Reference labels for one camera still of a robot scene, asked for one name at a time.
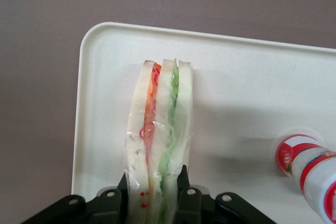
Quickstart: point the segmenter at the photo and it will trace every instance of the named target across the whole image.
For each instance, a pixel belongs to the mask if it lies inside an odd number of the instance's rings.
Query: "sandwich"
[[[188,62],[145,61],[132,100],[125,142],[127,223],[171,224],[177,177],[188,165],[192,118]]]

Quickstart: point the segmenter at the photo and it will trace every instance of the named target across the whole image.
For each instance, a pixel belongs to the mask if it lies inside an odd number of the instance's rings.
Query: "bottle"
[[[281,142],[276,162],[323,221],[336,224],[336,152],[311,136],[297,134]]]

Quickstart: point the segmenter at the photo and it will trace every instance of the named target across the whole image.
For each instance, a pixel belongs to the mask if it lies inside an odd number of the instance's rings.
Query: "plastic wrap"
[[[146,61],[128,122],[125,173],[127,223],[172,223],[177,177],[188,165],[192,121],[192,71],[187,62]]]

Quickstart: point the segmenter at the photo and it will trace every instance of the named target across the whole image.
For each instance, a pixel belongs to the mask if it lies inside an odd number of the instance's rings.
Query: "white tray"
[[[189,31],[102,23],[85,35],[72,193],[90,200],[119,182],[142,63],[163,58],[194,69],[191,184],[235,192],[279,224],[323,223],[274,152],[303,131],[336,150],[336,50]]]

